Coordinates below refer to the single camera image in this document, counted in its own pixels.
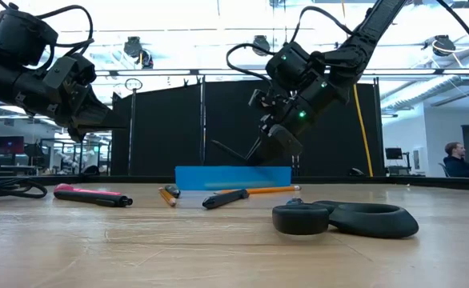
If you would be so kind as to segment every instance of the man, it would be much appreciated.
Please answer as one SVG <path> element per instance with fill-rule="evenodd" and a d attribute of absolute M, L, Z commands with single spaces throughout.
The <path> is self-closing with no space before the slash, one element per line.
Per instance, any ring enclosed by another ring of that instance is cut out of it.
<path fill-rule="evenodd" d="M 444 151 L 448 154 L 444 159 L 444 165 L 450 177 L 469 178 L 469 163 L 464 161 L 466 149 L 459 142 L 446 144 Z"/>

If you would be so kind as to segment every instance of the black partition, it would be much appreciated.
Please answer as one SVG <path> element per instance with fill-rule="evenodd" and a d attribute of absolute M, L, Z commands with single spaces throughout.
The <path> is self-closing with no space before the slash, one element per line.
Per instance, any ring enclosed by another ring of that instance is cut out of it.
<path fill-rule="evenodd" d="M 131 96 L 120 98 L 114 94 L 112 98 L 112 110 L 131 120 Z M 130 153 L 130 129 L 112 131 L 112 147 L 110 160 L 110 175 L 128 175 L 129 153 Z"/>
<path fill-rule="evenodd" d="M 385 176 L 379 95 L 371 84 L 358 84 L 357 91 L 373 173 Z M 369 174 L 354 91 L 348 105 L 333 102 L 315 126 L 301 136 L 301 176 L 347 176 L 350 168 Z"/>
<path fill-rule="evenodd" d="M 263 81 L 205 83 L 206 157 L 207 166 L 241 166 L 242 163 L 211 143 L 219 141 L 245 156 L 258 138 L 259 119 L 263 112 L 248 106 L 255 89 L 267 90 Z M 291 156 L 268 163 L 269 166 L 291 166 Z"/>
<path fill-rule="evenodd" d="M 176 166 L 199 166 L 201 87 L 138 93 L 130 175 L 174 176 Z"/>

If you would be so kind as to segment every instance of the chair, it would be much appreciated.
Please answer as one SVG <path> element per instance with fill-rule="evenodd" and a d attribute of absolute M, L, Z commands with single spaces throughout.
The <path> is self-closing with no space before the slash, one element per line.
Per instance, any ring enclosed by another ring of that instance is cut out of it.
<path fill-rule="evenodd" d="M 444 174 L 446 175 L 446 177 L 450 177 L 449 173 L 448 173 L 448 170 L 446 169 L 446 166 L 442 163 L 438 163 L 442 168 L 443 168 L 443 171 L 444 171 Z"/>

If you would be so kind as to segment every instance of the wooden table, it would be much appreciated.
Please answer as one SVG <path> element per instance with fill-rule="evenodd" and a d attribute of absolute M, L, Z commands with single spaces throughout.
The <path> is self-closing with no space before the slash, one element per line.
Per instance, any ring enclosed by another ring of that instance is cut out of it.
<path fill-rule="evenodd" d="M 418 220 L 415 237 L 382 240 L 279 234 L 271 208 L 287 193 L 206 211 L 207 192 L 170 208 L 158 185 L 81 187 L 125 192 L 134 205 L 0 198 L 0 287 L 469 287 L 469 191 L 303 186 L 307 202 L 390 203 Z"/>

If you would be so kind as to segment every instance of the yellow pencil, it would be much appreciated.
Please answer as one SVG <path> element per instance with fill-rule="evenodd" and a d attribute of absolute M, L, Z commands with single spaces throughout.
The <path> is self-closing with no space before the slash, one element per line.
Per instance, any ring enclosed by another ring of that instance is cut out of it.
<path fill-rule="evenodd" d="M 160 195 L 162 195 L 162 198 L 165 199 L 165 202 L 167 202 L 167 204 L 172 207 L 176 206 L 176 198 L 174 198 L 174 196 L 167 192 L 167 190 L 165 190 L 163 187 L 160 187 L 159 190 Z"/>
<path fill-rule="evenodd" d="M 300 186 L 286 186 L 286 187 L 268 187 L 268 188 L 250 188 L 246 189 L 249 194 L 262 194 L 262 193 L 277 193 L 277 192 L 293 192 L 300 191 Z M 236 190 L 221 190 L 215 194 L 225 194 Z"/>

